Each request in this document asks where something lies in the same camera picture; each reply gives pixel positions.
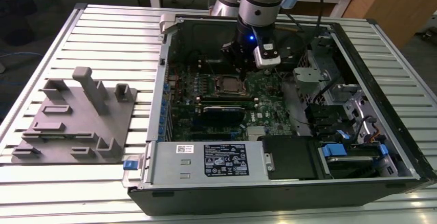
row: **gray fixture plate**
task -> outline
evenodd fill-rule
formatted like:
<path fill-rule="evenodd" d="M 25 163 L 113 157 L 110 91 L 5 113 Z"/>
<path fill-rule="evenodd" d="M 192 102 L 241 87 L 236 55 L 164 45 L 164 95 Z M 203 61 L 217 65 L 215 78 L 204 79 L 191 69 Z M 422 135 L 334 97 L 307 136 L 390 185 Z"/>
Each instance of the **gray fixture plate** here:
<path fill-rule="evenodd" d="M 130 93 L 133 100 L 132 102 L 117 102 L 113 94 L 114 88 L 106 88 L 106 98 L 104 103 L 108 107 L 106 115 L 97 115 L 97 112 L 84 94 L 81 87 L 69 87 L 69 90 L 61 91 L 61 96 L 64 100 L 44 100 L 41 108 L 34 116 L 30 127 L 26 132 L 33 131 L 33 126 L 38 122 L 62 122 L 65 125 L 64 131 L 61 133 L 78 133 L 89 132 L 96 133 L 98 137 L 102 138 L 106 144 L 110 143 L 112 138 L 114 138 L 116 145 L 112 157 L 102 157 L 96 151 L 97 143 L 78 142 L 76 139 L 49 139 L 45 142 L 32 142 L 28 143 L 24 140 L 16 148 L 34 148 L 41 153 L 38 157 L 17 158 L 12 157 L 13 163 L 118 163 L 122 155 L 122 148 L 128 134 L 130 115 L 133 110 L 133 100 L 136 97 L 136 89 L 130 88 Z M 69 105 L 72 112 L 70 114 L 44 114 L 42 109 L 46 106 L 53 105 Z M 77 158 L 70 155 L 72 147 L 89 147 L 94 152 L 92 158 Z"/>

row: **power supply label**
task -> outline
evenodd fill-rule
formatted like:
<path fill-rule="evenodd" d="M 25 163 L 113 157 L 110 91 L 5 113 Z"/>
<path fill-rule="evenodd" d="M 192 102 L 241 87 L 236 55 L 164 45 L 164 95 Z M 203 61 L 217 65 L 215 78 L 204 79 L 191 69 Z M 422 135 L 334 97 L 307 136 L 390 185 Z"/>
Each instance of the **power supply label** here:
<path fill-rule="evenodd" d="M 203 148 L 207 177 L 248 175 L 244 144 L 204 145 Z"/>

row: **robotic arm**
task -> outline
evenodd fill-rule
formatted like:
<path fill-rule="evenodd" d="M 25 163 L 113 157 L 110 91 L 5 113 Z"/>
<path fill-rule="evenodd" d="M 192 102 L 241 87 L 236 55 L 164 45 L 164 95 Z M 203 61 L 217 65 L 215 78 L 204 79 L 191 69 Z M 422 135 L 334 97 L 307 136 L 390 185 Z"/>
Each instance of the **robotic arm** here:
<path fill-rule="evenodd" d="M 240 0 L 233 40 L 224 44 L 221 53 L 239 70 L 243 80 L 248 71 L 267 69 L 280 63 L 273 39 L 273 22 L 280 6 L 291 8 L 296 0 Z M 217 0 L 213 14 L 235 13 L 235 1 Z"/>

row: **gray plastic bracket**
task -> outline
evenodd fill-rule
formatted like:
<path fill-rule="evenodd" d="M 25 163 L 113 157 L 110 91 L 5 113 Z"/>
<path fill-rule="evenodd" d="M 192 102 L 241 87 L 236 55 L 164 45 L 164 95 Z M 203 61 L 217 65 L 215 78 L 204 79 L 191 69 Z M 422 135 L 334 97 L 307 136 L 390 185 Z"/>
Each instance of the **gray plastic bracket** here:
<path fill-rule="evenodd" d="M 37 159 L 40 157 L 41 152 L 32 148 L 14 148 L 12 155 L 20 159 Z"/>
<path fill-rule="evenodd" d="M 133 101 L 133 97 L 132 97 L 132 93 L 130 93 L 130 89 L 129 89 L 128 84 L 120 84 L 118 83 L 114 86 L 113 94 L 114 94 L 117 102 L 132 102 Z"/>
<path fill-rule="evenodd" d="M 18 164 L 118 163 L 128 135 L 136 89 L 126 84 L 105 88 L 92 80 L 92 70 L 77 67 L 68 87 L 61 79 L 44 85 L 46 99 L 22 141 L 12 152 Z"/>
<path fill-rule="evenodd" d="M 93 150 L 88 146 L 73 146 L 70 151 L 69 154 L 74 159 L 92 159 L 96 156 Z"/>
<path fill-rule="evenodd" d="M 46 83 L 41 89 L 46 98 L 50 100 L 64 100 L 61 96 L 61 91 L 66 91 L 68 87 L 61 79 L 48 79 Z"/>
<path fill-rule="evenodd" d="M 117 145 L 114 138 L 110 139 L 109 145 L 102 138 L 98 138 L 96 151 L 104 158 L 116 158 L 121 155 L 121 148 Z"/>
<path fill-rule="evenodd" d="M 86 95 L 86 98 L 94 107 L 97 114 L 104 115 L 108 112 L 108 108 L 104 103 L 101 92 L 97 90 L 96 83 L 90 78 L 90 74 L 92 70 L 89 67 L 77 66 L 73 71 L 73 79 L 80 83 L 82 92 Z"/>

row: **blue tab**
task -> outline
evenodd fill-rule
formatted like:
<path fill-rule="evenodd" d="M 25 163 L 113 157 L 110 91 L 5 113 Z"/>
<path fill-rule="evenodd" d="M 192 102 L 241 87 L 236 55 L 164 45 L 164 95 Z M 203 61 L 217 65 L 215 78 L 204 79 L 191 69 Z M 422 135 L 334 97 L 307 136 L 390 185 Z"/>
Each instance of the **blue tab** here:
<path fill-rule="evenodd" d="M 383 144 L 379 145 L 379 151 L 382 155 L 388 155 L 388 149 Z"/>
<path fill-rule="evenodd" d="M 125 160 L 122 162 L 122 170 L 137 170 L 137 161 L 136 160 Z"/>
<path fill-rule="evenodd" d="M 347 156 L 344 146 L 342 144 L 327 144 L 322 147 L 324 156 Z"/>
<path fill-rule="evenodd" d="M 346 140 L 350 139 L 348 134 L 346 134 L 342 130 L 336 130 L 336 132 L 340 134 L 340 136 L 342 136 Z"/>

